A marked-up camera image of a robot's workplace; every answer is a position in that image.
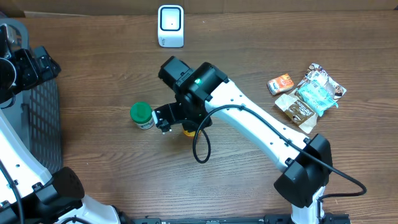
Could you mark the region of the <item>dark grey mesh basket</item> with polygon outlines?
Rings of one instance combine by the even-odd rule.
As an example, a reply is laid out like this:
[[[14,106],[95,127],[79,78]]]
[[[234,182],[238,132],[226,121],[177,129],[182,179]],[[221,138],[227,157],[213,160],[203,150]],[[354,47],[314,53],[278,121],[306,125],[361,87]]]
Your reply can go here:
[[[2,23],[21,22],[3,18]],[[63,166],[60,97],[55,79],[1,102],[1,109],[28,151],[52,174]]]

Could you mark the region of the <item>green cap hot sauce bottle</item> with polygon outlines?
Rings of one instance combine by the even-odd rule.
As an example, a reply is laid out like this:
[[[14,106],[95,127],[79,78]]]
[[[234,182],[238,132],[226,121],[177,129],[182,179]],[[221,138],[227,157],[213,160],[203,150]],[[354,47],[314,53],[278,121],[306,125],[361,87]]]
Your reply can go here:
[[[184,135],[186,135],[189,138],[194,138],[196,135],[196,131],[187,131],[186,129],[183,130]]]

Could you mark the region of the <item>small orange box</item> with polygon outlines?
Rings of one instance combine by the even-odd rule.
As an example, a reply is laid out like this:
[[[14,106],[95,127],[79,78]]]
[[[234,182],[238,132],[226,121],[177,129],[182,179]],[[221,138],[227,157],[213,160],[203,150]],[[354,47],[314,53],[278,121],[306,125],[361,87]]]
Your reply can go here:
[[[294,87],[294,82],[288,73],[273,78],[267,82],[267,87],[272,95],[284,93]]]

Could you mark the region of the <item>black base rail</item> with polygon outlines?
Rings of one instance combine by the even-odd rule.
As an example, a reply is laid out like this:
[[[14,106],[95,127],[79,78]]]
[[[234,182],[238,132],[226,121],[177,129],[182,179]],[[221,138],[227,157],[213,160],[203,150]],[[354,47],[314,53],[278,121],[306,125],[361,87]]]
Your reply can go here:
[[[263,217],[171,219],[136,218],[133,224],[293,224],[290,215],[265,215]]]

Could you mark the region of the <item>white barcode scanner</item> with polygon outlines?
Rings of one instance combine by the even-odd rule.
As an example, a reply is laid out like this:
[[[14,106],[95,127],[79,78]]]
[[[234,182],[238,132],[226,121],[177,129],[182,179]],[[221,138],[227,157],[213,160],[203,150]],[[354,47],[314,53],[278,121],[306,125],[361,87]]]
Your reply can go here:
[[[163,48],[184,46],[184,10],[176,4],[161,5],[158,9],[157,36]]]

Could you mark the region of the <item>teal wipes pack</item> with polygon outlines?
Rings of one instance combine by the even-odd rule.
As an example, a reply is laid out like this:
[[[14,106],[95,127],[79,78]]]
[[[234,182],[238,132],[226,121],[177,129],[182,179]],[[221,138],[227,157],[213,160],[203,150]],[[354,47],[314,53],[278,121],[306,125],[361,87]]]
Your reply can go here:
[[[297,92],[319,116],[323,116],[324,112],[332,106],[338,108],[337,102],[317,81],[304,83]]]

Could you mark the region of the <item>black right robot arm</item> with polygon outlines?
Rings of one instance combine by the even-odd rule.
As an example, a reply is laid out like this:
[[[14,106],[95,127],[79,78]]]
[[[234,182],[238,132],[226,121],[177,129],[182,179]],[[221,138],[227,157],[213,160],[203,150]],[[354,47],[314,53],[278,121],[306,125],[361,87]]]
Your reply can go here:
[[[152,112],[163,133],[175,124],[194,132],[196,141],[216,116],[248,138],[281,171],[274,182],[276,191],[292,205],[290,215],[266,215],[264,223],[350,223],[348,215],[323,211],[332,172],[361,188],[360,192],[337,193],[336,197],[357,197],[367,192],[358,180],[335,169],[330,142],[321,134],[308,138],[272,117],[216,66],[205,62],[196,70],[171,56],[161,65],[159,78],[175,93],[176,101]]]

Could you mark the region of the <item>clear snack bag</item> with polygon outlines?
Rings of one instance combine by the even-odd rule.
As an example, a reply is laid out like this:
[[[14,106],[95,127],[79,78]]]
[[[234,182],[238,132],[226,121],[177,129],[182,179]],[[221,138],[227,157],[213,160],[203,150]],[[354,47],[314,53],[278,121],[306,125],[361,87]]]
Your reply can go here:
[[[317,119],[344,96],[346,88],[334,81],[327,71],[317,63],[311,63],[304,78],[289,94],[276,99],[281,109],[302,131],[310,133]]]

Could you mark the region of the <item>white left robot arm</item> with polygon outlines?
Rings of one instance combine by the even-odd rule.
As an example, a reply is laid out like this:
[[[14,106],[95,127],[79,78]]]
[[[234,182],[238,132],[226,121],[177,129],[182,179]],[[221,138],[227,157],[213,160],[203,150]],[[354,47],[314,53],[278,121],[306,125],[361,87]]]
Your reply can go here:
[[[1,20],[1,222],[130,223],[63,165],[60,71],[24,24]]]

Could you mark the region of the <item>green cap white jar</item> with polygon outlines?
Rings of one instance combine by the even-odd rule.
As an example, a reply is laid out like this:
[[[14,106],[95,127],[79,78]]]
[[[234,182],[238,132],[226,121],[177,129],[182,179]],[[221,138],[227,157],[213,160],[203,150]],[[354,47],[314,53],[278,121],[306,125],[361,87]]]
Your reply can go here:
[[[140,101],[135,103],[130,109],[130,116],[141,129],[150,129],[154,125],[152,108],[146,102]]]

